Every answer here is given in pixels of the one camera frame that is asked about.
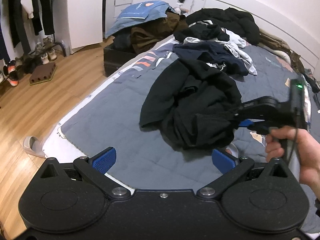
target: shoe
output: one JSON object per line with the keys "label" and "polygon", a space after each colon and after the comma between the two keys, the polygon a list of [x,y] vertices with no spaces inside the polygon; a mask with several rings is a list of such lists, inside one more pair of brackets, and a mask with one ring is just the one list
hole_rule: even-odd
{"label": "shoe", "polygon": [[50,49],[48,50],[48,55],[51,61],[54,61],[57,59],[57,55],[56,52],[54,51],[54,49]]}
{"label": "shoe", "polygon": [[[43,45],[41,42],[38,42],[35,48],[35,52],[37,55],[40,55],[43,51]],[[41,60],[42,60],[42,64],[48,64],[49,60],[48,60],[48,54],[44,53],[41,55]]]}
{"label": "shoe", "polygon": [[3,73],[0,71],[0,83],[4,80]]}
{"label": "shoe", "polygon": [[10,85],[16,87],[19,84],[19,78],[17,72],[15,70],[15,61],[12,60],[7,66],[3,66],[3,73],[6,76],[7,80],[9,81]]}
{"label": "shoe", "polygon": [[[45,48],[49,48],[52,45],[52,39],[50,37],[44,38],[43,44]],[[51,48],[48,50],[48,56],[51,61],[57,59],[57,55],[56,55],[56,52],[54,51],[54,48]]]}
{"label": "shoe", "polygon": [[11,72],[16,71],[16,61],[12,60],[8,64],[8,73],[10,74]]}
{"label": "shoe", "polygon": [[23,61],[22,61],[22,57],[21,58],[15,58],[15,61],[16,61],[16,69],[19,67],[19,66],[22,66],[23,65]]}
{"label": "shoe", "polygon": [[23,141],[23,149],[27,154],[45,158],[41,143],[37,137],[27,136]]}
{"label": "shoe", "polygon": [[42,64],[48,64],[49,63],[49,59],[48,59],[48,54],[45,53],[41,56],[41,60],[42,60]]}

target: cable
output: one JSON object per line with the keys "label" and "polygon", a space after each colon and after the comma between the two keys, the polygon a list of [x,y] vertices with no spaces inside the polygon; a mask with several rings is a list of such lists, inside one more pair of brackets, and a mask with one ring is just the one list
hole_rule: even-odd
{"label": "cable", "polygon": [[293,143],[292,143],[292,148],[291,148],[291,152],[290,152],[290,155],[289,155],[289,160],[288,160],[288,164],[290,163],[291,161],[291,158],[292,158],[292,154],[293,154],[293,150],[295,149],[295,147],[297,146],[297,139],[298,139],[298,126],[299,126],[299,123],[300,123],[300,114],[297,115],[297,109],[295,109],[295,112],[296,112],[296,133],[294,135],[294,138],[293,138]]}

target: slipper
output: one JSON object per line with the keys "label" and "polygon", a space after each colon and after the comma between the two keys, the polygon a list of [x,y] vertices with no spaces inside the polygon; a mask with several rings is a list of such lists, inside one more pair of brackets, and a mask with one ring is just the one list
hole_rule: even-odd
{"label": "slipper", "polygon": [[40,141],[34,136],[27,136],[23,141],[23,149],[27,154],[45,158]]}

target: hand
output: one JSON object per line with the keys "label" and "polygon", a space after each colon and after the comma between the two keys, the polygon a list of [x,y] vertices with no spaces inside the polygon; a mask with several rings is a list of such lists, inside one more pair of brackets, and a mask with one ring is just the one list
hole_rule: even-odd
{"label": "hand", "polygon": [[[273,141],[272,137],[293,141],[295,134],[296,129],[289,126],[271,130],[271,134],[266,138],[267,161],[284,154],[280,143]],[[298,129],[296,143],[301,160],[300,183],[308,185],[313,191],[319,191],[320,194],[320,144],[304,129]]]}

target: blue gripper pad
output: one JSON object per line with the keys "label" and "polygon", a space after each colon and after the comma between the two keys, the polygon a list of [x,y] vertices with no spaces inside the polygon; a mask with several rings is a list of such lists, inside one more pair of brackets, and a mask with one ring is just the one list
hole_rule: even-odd
{"label": "blue gripper pad", "polygon": [[89,159],[89,164],[97,171],[105,174],[115,163],[117,159],[116,149],[108,147],[102,152]]}
{"label": "blue gripper pad", "polygon": [[233,160],[235,157],[227,152],[222,153],[219,150],[214,149],[211,156],[213,165],[216,166],[222,174],[227,173],[236,166],[236,161]]}
{"label": "blue gripper pad", "polygon": [[245,119],[239,124],[239,127],[248,127],[249,125],[252,125],[252,124],[253,122],[251,120]]}

